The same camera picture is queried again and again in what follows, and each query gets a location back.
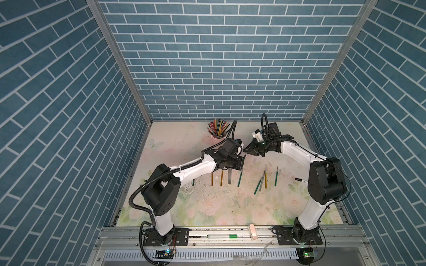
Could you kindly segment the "dark green carving knife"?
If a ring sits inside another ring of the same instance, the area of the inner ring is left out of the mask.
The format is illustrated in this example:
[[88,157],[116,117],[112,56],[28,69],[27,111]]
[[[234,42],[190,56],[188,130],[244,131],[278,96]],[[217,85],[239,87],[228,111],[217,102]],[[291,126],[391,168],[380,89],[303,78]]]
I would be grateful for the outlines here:
[[256,195],[256,194],[257,194],[257,192],[258,192],[259,188],[261,187],[261,184],[262,184],[262,179],[260,179],[260,180],[259,180],[259,182],[258,182],[258,184],[257,184],[257,186],[256,186],[256,189],[255,189],[254,195]]

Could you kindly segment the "green knife row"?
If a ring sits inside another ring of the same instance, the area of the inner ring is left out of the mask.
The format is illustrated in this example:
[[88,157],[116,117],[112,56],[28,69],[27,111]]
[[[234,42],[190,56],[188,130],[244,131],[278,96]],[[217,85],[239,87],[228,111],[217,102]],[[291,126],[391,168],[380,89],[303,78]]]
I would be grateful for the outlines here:
[[239,175],[239,180],[238,180],[237,187],[240,187],[240,185],[241,185],[242,176],[243,176],[243,170],[240,171],[240,175]]

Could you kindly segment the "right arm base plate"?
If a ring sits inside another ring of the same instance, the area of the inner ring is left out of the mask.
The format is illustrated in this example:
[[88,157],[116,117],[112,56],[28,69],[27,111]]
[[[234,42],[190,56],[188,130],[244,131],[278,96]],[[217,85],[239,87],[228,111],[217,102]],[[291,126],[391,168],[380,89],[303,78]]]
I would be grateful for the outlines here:
[[319,228],[305,230],[302,227],[273,226],[271,230],[280,246],[323,244]]

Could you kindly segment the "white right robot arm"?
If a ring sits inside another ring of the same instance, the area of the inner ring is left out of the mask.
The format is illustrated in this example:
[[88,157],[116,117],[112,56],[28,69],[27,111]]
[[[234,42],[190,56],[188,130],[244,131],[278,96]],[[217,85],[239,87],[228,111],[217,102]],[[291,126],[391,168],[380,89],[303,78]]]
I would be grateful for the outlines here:
[[276,123],[261,125],[252,133],[252,142],[244,152],[264,157],[267,152],[285,154],[308,168],[307,189],[310,195],[303,212],[295,220],[295,228],[306,231],[316,229],[327,206],[347,192],[345,174],[340,160],[325,157],[303,147],[291,135],[281,135]]

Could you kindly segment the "yellow carving knife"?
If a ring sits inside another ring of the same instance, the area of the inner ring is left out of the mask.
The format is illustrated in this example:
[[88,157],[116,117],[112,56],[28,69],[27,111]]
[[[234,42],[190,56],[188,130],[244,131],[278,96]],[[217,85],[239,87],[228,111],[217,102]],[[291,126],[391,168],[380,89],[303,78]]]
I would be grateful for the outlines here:
[[267,171],[266,170],[265,170],[264,181],[265,181],[265,189],[267,189]]

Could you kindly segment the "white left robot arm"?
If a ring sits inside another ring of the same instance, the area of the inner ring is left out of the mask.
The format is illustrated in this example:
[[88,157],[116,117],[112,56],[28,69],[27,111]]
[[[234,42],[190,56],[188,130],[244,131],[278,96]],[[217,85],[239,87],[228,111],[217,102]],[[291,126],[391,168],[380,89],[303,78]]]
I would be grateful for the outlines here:
[[174,230],[170,210],[180,188],[217,170],[240,170],[244,165],[243,147],[240,139],[226,139],[203,150],[196,160],[174,167],[161,164],[154,170],[140,194],[151,211],[150,219],[160,236],[167,236]]

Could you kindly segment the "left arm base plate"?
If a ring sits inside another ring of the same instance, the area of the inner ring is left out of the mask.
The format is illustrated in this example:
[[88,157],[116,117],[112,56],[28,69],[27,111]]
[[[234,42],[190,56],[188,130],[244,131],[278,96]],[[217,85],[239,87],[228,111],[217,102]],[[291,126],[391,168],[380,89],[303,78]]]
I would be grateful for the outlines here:
[[188,228],[174,228],[165,236],[161,236],[155,228],[148,228],[142,234],[143,246],[187,246],[189,240]]

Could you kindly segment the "silver carving knife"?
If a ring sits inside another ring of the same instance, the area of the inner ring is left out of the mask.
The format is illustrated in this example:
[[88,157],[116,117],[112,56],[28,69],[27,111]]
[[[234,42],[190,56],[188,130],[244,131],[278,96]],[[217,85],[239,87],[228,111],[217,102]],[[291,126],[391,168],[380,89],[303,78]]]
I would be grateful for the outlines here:
[[258,192],[260,192],[260,191],[262,190],[262,188],[263,188],[265,175],[266,175],[266,174],[265,174],[265,172],[264,172],[264,174],[263,174],[263,176],[262,176],[262,178],[261,178],[261,180],[260,180],[260,185],[259,185],[259,188],[258,188]]

